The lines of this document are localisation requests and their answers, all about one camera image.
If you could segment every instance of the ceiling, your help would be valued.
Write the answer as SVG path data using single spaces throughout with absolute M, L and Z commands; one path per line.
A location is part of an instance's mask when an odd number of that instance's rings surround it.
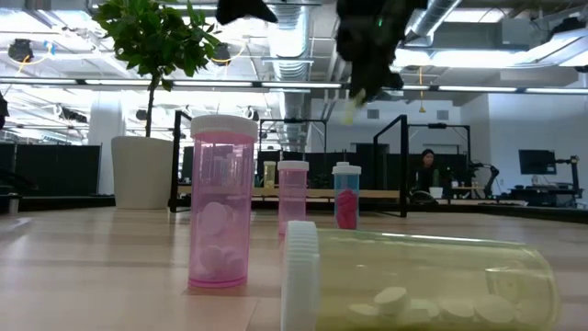
M 310 80 L 315 82 L 336 81 L 346 82 L 349 79 L 350 67 L 342 62 L 335 51 L 334 34 L 338 24 L 334 12 L 334 1 L 306 1 L 308 4 L 322 3 L 322 6 L 309 6 L 311 10 L 309 44 L 310 53 L 304 59 L 310 65 Z M 67 77 L 67 78 L 99 78 L 99 79 L 141 79 L 136 70 L 126 70 L 126 64 L 114 59 L 112 40 L 102 39 L 103 31 L 92 21 L 87 10 L 78 10 L 72 1 L 70 9 L 75 10 L 23 10 L 17 6 L 0 7 L 0 74 L 1 76 L 18 77 Z M 201 9 L 211 11 L 214 1 L 193 1 Z M 502 34 L 502 46 L 512 45 L 512 40 L 521 41 L 523 48 L 514 48 L 512 54 L 517 56 L 529 54 L 536 46 L 547 40 L 548 30 L 559 24 L 568 16 L 568 12 L 579 13 L 585 1 L 491 1 L 463 0 L 445 23 L 435 33 L 435 43 L 428 48 L 409 48 L 397 51 L 402 61 L 394 64 L 407 84 L 453 85 L 453 86 L 566 86 L 577 80 L 577 74 L 571 67 L 558 66 L 588 50 L 588 37 L 583 41 L 586 45 L 579 48 L 566 59 L 557 59 L 560 63 L 533 63 L 525 69 L 502 68 L 492 65 L 490 60 L 502 54 L 502 49 L 492 45 L 492 54 L 484 48 L 469 47 L 474 45 L 486 47 L 490 45 L 489 31 Z M 208 17 L 214 23 L 213 16 Z M 234 57 L 227 67 L 209 64 L 208 70 L 200 72 L 192 79 L 197 80 L 245 80 L 271 81 L 275 79 L 274 62 L 270 52 L 268 36 L 272 27 L 255 19 L 241 19 L 225 27 L 219 27 L 221 41 L 230 44 L 230 52 Z M 32 65 L 25 65 L 19 72 L 19 63 L 15 63 L 7 55 L 8 47 L 15 39 L 32 40 L 35 53 Z M 47 44 L 54 46 L 54 54 L 48 53 Z M 463 67 L 464 61 L 444 63 L 442 55 L 448 51 L 470 51 L 466 59 L 482 59 L 483 63 L 474 63 Z M 414 61 L 425 57 L 422 67 L 415 66 Z M 182 72 L 175 72 L 170 78 L 190 79 Z M 67 141 L 83 143 L 87 136 L 87 125 L 76 124 L 76 129 L 68 120 L 60 119 L 56 113 L 56 105 L 71 109 L 89 118 L 90 108 L 95 94 L 92 90 L 78 88 L 38 88 L 33 86 L 14 85 L 0 86 L 10 103 L 10 114 L 7 126 L 36 125 L 51 126 L 50 129 L 14 129 L 4 133 L 5 139 L 22 139 L 28 136 L 34 141 Z M 144 122 L 137 120 L 134 111 L 147 107 L 146 91 L 123 90 L 121 95 L 130 111 L 127 126 L 132 129 L 130 134 L 143 135 Z M 155 95 L 155 112 L 153 126 L 160 128 L 154 137 L 171 139 L 167 128 L 173 126 L 174 111 L 183 109 L 193 116 L 208 113 L 243 115 L 247 109 L 258 111 L 262 119 L 282 119 L 280 110 L 280 92 L 206 92 L 206 91 L 174 91 L 171 93 L 157 91 Z M 323 98 L 322 91 L 312 91 L 313 98 Z M 398 96 L 406 102 L 420 98 L 419 93 L 405 93 Z M 434 93 L 425 94 L 424 98 L 451 100 L 459 106 L 467 101 L 471 94 Z M 268 144 L 279 148 L 282 139 L 280 125 L 275 126 L 277 133 L 270 133 Z

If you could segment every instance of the white bottle cap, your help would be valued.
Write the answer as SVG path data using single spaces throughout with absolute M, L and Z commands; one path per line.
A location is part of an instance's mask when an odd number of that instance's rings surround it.
M 247 135 L 257 142 L 257 123 L 232 115 L 204 115 L 192 120 L 192 137 L 202 132 L 233 132 Z
M 316 224 L 288 222 L 284 247 L 281 331 L 315 329 L 319 312 L 320 259 Z
M 309 163 L 306 161 L 280 161 L 277 170 L 304 170 L 309 171 Z
M 333 175 L 361 175 L 361 166 L 337 165 L 333 167 Z

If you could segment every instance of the table surface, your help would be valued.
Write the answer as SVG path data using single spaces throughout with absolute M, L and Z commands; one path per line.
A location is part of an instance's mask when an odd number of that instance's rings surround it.
M 321 227 L 330 214 L 309 215 Z M 189 213 L 112 208 L 0 216 L 0 329 L 278 331 L 274 212 L 253 214 L 246 286 L 187 290 Z M 479 214 L 362 214 L 367 230 L 537 245 L 562 296 L 557 330 L 588 325 L 588 227 Z

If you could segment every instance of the ductwork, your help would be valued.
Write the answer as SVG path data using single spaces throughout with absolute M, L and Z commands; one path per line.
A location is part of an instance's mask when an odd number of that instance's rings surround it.
M 306 57 L 309 51 L 310 10 L 307 6 L 273 6 L 278 23 L 269 35 L 269 50 L 273 57 L 288 59 L 273 62 L 278 81 L 306 81 L 310 64 L 292 61 Z M 307 119 L 311 115 L 309 93 L 281 93 L 280 112 L 284 119 Z M 306 143 L 307 125 L 284 125 L 285 150 L 303 151 Z
M 415 12 L 406 34 L 406 45 L 413 47 L 429 47 L 433 43 L 433 35 L 437 28 L 446 20 L 461 0 L 429 0 L 424 12 Z

